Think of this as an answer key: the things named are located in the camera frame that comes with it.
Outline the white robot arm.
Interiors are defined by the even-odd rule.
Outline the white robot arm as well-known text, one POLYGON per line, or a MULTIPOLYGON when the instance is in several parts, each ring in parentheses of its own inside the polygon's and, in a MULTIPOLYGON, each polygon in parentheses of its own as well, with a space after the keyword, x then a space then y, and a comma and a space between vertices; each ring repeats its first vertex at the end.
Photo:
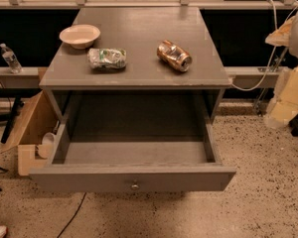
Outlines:
MULTIPOLYGON (((289 54, 298 59, 298 11, 277 30, 269 34, 265 43, 284 46, 289 54)), ((264 123, 270 128, 282 128, 298 114, 298 65, 293 69, 284 68, 274 86, 274 96, 269 101, 264 123)))

